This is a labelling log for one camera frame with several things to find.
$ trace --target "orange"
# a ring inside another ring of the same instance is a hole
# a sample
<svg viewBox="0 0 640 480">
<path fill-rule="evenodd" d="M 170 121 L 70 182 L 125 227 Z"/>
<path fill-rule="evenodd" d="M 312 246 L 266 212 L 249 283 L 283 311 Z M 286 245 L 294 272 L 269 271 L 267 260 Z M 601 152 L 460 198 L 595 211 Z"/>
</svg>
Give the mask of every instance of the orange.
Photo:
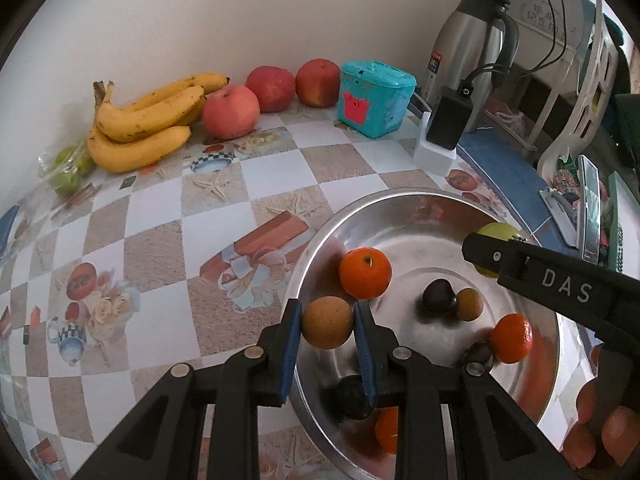
<svg viewBox="0 0 640 480">
<path fill-rule="evenodd" d="M 384 408 L 376 421 L 376 439 L 382 449 L 395 455 L 398 452 L 398 407 Z"/>
<path fill-rule="evenodd" d="M 348 294 L 357 300 L 372 300 L 389 286 L 391 264 L 382 251 L 360 247 L 344 255 L 338 274 Z"/>
<path fill-rule="evenodd" d="M 503 363 L 525 358 L 533 343 L 531 323 L 522 314 L 507 314 L 496 324 L 489 338 L 494 357 Z"/>
</svg>

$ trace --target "metal bowl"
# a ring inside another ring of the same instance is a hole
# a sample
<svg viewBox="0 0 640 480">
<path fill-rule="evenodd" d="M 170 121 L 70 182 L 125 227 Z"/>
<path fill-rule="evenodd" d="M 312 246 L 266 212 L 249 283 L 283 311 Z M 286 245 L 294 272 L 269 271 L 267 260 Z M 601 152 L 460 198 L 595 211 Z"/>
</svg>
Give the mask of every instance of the metal bowl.
<svg viewBox="0 0 640 480">
<path fill-rule="evenodd" d="M 521 312 L 534 327 L 531 354 L 518 364 L 495 365 L 492 375 L 538 422 L 556 382 L 561 353 L 558 318 L 482 276 L 462 257 L 465 236 L 498 220 L 476 204 L 439 190 L 374 193 L 342 209 L 316 233 L 293 270 L 286 297 L 299 298 L 303 305 L 328 295 L 353 303 L 338 281 L 340 259 L 357 247 L 379 248 L 391 261 L 393 277 L 386 292 L 371 302 L 376 322 L 393 329 L 401 345 L 443 366 L 455 366 L 463 350 L 485 338 L 502 316 Z M 416 301 L 437 278 L 448 279 L 456 292 L 476 288 L 484 297 L 482 315 L 473 322 L 420 322 Z M 339 422 L 324 400 L 324 392 L 341 377 L 357 373 L 353 335 L 331 351 L 317 350 L 302 339 L 290 398 L 312 441 L 341 471 L 358 480 L 391 480 L 395 457 L 375 441 L 377 414 Z M 444 419 L 447 431 L 448 418 Z M 450 432 L 447 441 L 452 460 Z"/>
</svg>

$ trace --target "red apple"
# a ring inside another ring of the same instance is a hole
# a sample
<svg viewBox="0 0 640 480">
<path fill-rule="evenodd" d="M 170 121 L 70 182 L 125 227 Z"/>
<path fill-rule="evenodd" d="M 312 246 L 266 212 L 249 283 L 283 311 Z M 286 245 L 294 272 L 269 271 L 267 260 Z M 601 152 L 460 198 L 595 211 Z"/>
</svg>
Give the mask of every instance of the red apple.
<svg viewBox="0 0 640 480">
<path fill-rule="evenodd" d="M 259 66 L 249 74 L 244 84 L 258 98 L 261 112 L 286 110 L 296 95 L 293 75 L 277 66 Z"/>
<path fill-rule="evenodd" d="M 235 139 L 250 133 L 258 122 L 260 103 L 243 85 L 226 85 L 207 97 L 202 123 L 213 137 Z"/>
<path fill-rule="evenodd" d="M 296 93 L 303 104 L 315 108 L 333 106 L 340 92 L 340 67 L 328 59 L 312 59 L 296 74 Z"/>
</svg>

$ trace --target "banana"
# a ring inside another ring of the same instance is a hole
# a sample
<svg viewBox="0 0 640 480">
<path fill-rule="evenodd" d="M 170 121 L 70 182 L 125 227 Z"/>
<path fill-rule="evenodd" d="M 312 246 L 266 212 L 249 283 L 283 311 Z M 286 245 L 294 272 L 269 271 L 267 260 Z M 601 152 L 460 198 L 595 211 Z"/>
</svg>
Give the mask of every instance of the banana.
<svg viewBox="0 0 640 480">
<path fill-rule="evenodd" d="M 153 164 L 174 152 L 191 137 L 188 126 L 172 126 L 150 137 L 127 144 L 112 142 L 94 124 L 86 145 L 95 163 L 111 173 L 126 173 Z"/>
<path fill-rule="evenodd" d="M 183 118 L 181 118 L 177 123 L 175 123 L 176 126 L 188 126 L 191 123 L 194 123 L 195 121 L 199 121 L 202 118 L 202 111 L 204 110 L 204 103 L 207 102 L 206 97 L 201 97 L 200 100 L 198 101 L 198 104 L 195 105 L 195 108 L 193 110 L 191 110 L 191 112 L 188 112 Z"/>
<path fill-rule="evenodd" d="M 177 94 L 135 112 L 114 106 L 105 97 L 98 108 L 95 123 L 112 140 L 132 142 L 174 126 L 191 112 L 204 95 L 202 86 L 186 88 Z"/>
<path fill-rule="evenodd" d="M 202 74 L 192 75 L 191 77 L 174 81 L 162 88 L 154 90 L 151 94 L 145 95 L 130 105 L 125 106 L 123 110 L 125 112 L 143 110 L 193 86 L 202 86 L 204 88 L 204 95 L 208 95 L 216 90 L 220 90 L 228 82 L 229 78 L 226 75 L 216 74 L 215 72 L 204 72 Z"/>
</svg>

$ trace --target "container lid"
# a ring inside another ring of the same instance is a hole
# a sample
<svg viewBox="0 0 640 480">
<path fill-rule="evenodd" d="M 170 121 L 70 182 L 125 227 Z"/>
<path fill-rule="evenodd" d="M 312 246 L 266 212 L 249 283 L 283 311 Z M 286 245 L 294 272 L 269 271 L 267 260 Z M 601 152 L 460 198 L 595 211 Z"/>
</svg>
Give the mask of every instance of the container lid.
<svg viewBox="0 0 640 480">
<path fill-rule="evenodd" d="M 342 68 L 345 74 L 388 88 L 415 87 L 415 77 L 379 61 L 348 61 Z"/>
</svg>

